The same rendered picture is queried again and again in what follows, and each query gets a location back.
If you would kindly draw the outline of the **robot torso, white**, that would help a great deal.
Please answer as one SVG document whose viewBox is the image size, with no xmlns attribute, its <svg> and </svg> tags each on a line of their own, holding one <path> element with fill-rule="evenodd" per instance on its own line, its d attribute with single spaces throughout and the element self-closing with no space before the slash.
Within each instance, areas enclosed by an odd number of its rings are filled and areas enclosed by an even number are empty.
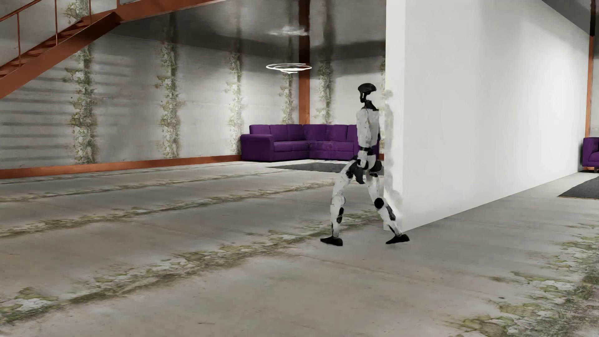
<svg viewBox="0 0 599 337">
<path fill-rule="evenodd" d="M 378 112 L 378 108 L 376 108 L 371 102 L 367 102 L 363 105 L 362 109 L 369 109 L 369 123 L 370 123 L 370 128 L 371 128 L 371 134 L 372 134 L 372 139 L 371 139 L 371 150 L 368 152 L 368 156 L 373 155 L 372 152 L 372 147 L 375 146 L 378 142 L 378 138 L 380 136 L 380 125 L 379 125 L 379 121 L 380 121 L 380 117 L 379 117 L 379 112 Z"/>
</svg>

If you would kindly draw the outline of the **robot right leg, white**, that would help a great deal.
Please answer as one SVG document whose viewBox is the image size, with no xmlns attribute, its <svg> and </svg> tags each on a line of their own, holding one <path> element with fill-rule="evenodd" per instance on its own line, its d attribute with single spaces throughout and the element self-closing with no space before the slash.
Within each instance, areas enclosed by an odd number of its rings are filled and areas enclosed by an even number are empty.
<svg viewBox="0 0 599 337">
<path fill-rule="evenodd" d="M 382 163 L 376 158 L 375 155 L 367 156 L 367 167 L 365 170 L 365 183 L 368 188 L 368 193 L 373 201 L 373 204 L 382 219 L 383 229 L 385 231 L 393 232 L 393 237 L 386 242 L 386 244 L 408 242 L 410 238 L 407 234 L 401 232 L 399 229 L 396 216 L 387 203 L 383 196 L 383 187 L 378 177 L 379 172 L 383 168 Z"/>
</svg>

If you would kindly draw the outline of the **dark grey rug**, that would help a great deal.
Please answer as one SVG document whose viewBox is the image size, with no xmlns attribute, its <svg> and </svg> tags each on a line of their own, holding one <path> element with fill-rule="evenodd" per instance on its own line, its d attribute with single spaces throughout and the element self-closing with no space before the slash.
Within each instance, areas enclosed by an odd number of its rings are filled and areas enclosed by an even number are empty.
<svg viewBox="0 0 599 337">
<path fill-rule="evenodd" d="M 338 172 L 342 171 L 343 167 L 345 165 L 347 165 L 347 163 L 348 162 L 342 162 L 342 163 L 313 162 L 313 163 L 287 164 L 287 165 L 276 165 L 276 166 L 271 165 L 271 166 L 267 166 L 267 168 L 338 173 Z"/>
<path fill-rule="evenodd" d="M 599 200 L 599 176 L 568 189 L 558 197 Z"/>
</svg>

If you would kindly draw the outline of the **purple sectional sofa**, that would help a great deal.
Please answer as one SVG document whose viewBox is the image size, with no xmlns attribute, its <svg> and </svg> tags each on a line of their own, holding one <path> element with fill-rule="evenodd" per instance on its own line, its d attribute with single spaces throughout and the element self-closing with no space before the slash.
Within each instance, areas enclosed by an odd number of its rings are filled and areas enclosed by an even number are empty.
<svg viewBox="0 0 599 337">
<path fill-rule="evenodd" d="M 249 131 L 240 136 L 244 161 L 348 161 L 359 150 L 355 124 L 250 125 Z"/>
</svg>

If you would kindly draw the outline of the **orange steel pillar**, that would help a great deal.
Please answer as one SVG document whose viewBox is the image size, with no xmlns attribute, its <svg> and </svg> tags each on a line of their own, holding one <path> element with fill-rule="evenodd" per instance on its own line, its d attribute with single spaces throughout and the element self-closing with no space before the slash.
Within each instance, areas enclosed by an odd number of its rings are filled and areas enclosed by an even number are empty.
<svg viewBox="0 0 599 337">
<path fill-rule="evenodd" d="M 588 73 L 587 73 L 587 102 L 585 117 L 585 138 L 590 135 L 591 112 L 592 112 L 592 86 L 594 73 L 594 36 L 589 36 L 588 45 Z"/>
<path fill-rule="evenodd" d="M 298 38 L 298 61 L 310 65 L 310 0 L 298 0 L 298 23 L 305 35 Z M 298 122 L 310 123 L 310 70 L 301 70 L 298 75 Z"/>
</svg>

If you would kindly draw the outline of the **orange baseboard strip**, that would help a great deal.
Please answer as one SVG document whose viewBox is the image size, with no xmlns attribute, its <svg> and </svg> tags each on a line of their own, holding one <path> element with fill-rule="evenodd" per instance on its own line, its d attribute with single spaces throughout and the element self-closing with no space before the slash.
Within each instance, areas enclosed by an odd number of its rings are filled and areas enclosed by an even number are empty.
<svg viewBox="0 0 599 337">
<path fill-rule="evenodd" d="M 45 167 L 26 167 L 1 169 L 0 179 L 19 179 L 31 177 L 54 176 L 62 174 L 79 174 L 93 172 L 110 172 L 119 170 L 149 169 L 194 164 L 227 163 L 241 160 L 241 155 L 221 155 L 213 157 L 191 157 L 173 159 L 152 159 L 142 161 L 123 161 L 117 163 L 58 165 Z"/>
</svg>

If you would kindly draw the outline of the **orange metal staircase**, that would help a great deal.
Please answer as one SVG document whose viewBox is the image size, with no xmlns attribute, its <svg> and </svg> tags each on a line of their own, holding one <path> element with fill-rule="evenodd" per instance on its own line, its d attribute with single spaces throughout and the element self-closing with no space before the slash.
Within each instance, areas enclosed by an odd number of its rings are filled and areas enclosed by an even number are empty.
<svg viewBox="0 0 599 337">
<path fill-rule="evenodd" d="M 225 0 L 137 0 L 121 4 L 120 0 L 116 0 L 115 9 L 96 14 L 89 9 L 87 16 L 77 19 L 62 31 L 58 31 L 56 25 L 53 37 L 30 50 L 22 52 L 18 35 L 19 55 L 0 66 L 0 99 L 109 33 L 121 23 L 223 1 Z"/>
</svg>

